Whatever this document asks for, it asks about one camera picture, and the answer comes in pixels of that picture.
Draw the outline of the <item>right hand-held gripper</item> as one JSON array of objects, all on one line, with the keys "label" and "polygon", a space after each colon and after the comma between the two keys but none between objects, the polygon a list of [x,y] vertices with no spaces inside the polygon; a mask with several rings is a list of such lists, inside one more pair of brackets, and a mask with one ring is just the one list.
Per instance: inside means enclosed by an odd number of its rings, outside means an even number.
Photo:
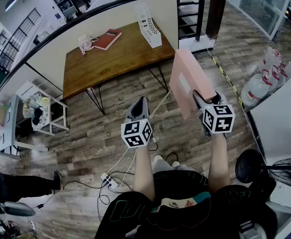
[{"label": "right hand-held gripper", "polygon": [[227,134],[233,129],[235,113],[232,105],[227,105],[227,99],[221,91],[215,91],[216,96],[211,103],[206,102],[201,95],[193,90],[192,96],[199,110],[202,111],[204,134],[210,137],[211,134]]}]

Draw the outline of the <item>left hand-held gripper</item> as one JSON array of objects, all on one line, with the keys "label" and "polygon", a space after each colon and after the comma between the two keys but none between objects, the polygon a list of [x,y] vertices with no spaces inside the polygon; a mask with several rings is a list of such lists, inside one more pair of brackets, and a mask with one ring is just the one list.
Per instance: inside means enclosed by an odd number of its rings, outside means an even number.
[{"label": "left hand-held gripper", "polygon": [[142,96],[128,108],[121,124],[121,138],[128,148],[137,148],[146,146],[152,133],[147,99]]}]

